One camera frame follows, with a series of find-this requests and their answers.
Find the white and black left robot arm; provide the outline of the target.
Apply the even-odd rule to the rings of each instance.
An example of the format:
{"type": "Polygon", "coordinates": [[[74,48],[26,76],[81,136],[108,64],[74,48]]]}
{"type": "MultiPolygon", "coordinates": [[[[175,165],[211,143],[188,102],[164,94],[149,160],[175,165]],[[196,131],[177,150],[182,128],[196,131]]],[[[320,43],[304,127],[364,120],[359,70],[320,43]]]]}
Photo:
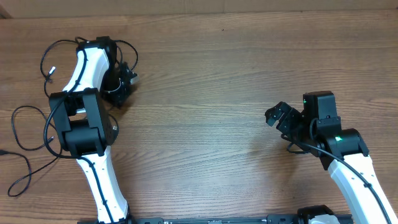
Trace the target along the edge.
{"type": "Polygon", "coordinates": [[[123,60],[119,40],[108,36],[75,39],[77,64],[62,91],[48,95],[60,146],[77,161],[94,197],[97,223],[135,223],[113,169],[111,146],[119,134],[116,119],[104,106],[120,108],[138,75],[123,60]]]}

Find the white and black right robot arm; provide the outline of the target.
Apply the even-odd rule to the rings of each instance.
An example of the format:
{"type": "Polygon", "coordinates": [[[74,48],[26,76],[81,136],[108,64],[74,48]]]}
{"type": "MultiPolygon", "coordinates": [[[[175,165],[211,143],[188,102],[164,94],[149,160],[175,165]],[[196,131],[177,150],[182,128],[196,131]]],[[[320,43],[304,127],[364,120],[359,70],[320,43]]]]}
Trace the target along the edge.
{"type": "Polygon", "coordinates": [[[376,177],[364,139],[356,129],[343,129],[331,91],[303,94],[303,111],[279,102],[265,112],[298,154],[319,158],[343,194],[355,223],[397,223],[397,216],[376,177]]]}

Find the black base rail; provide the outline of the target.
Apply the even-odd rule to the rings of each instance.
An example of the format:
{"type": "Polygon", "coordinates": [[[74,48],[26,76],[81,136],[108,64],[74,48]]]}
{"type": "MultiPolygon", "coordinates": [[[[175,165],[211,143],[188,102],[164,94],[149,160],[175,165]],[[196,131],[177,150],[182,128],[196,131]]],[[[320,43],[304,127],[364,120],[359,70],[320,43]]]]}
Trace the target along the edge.
{"type": "Polygon", "coordinates": [[[299,224],[304,223],[297,215],[268,215],[266,217],[240,218],[140,218],[127,223],[136,224],[299,224]]]}

